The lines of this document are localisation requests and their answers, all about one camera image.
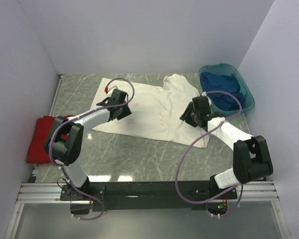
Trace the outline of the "white t shirt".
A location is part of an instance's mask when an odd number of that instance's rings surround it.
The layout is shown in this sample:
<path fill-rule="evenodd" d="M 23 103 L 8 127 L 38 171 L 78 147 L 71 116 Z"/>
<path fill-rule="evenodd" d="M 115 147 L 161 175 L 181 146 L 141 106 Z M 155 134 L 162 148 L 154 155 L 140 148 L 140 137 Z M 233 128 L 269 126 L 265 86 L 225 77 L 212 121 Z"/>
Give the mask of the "white t shirt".
<path fill-rule="evenodd" d="M 106 86 L 116 85 L 134 98 L 128 104 L 132 114 L 121 119 L 101 124 L 95 131 L 122 134 L 146 139 L 190 145 L 205 133 L 179 118 L 192 98 L 200 95 L 184 76 L 173 74 L 164 78 L 163 86 L 141 83 L 128 84 L 124 81 L 109 82 L 103 78 L 94 96 L 92 106 L 103 100 Z"/>

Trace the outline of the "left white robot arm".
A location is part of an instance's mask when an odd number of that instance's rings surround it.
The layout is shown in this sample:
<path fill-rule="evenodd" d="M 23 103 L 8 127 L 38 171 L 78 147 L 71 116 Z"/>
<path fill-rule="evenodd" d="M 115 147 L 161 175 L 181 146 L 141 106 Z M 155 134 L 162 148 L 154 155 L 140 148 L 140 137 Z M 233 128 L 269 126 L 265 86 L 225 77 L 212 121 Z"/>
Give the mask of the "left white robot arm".
<path fill-rule="evenodd" d="M 90 193 L 90 180 L 78 158 L 83 138 L 91 129 L 113 120 L 121 120 L 131 114 L 128 93 L 114 89 L 110 96 L 96 104 L 95 108 L 74 117 L 56 117 L 44 145 L 52 164 L 58 166 L 72 194 L 84 200 Z"/>

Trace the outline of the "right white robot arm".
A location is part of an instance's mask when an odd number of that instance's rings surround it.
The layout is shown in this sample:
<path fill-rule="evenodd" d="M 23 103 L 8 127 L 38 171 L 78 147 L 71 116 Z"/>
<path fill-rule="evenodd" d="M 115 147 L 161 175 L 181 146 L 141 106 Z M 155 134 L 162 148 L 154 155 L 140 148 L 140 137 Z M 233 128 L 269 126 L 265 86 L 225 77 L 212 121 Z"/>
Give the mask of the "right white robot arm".
<path fill-rule="evenodd" d="M 211 197 L 219 199 L 231 186 L 256 181 L 274 172 L 265 138 L 245 133 L 221 114 L 212 113 L 206 96 L 194 97 L 180 119 L 190 126 L 211 132 L 233 151 L 232 167 L 210 177 Z"/>

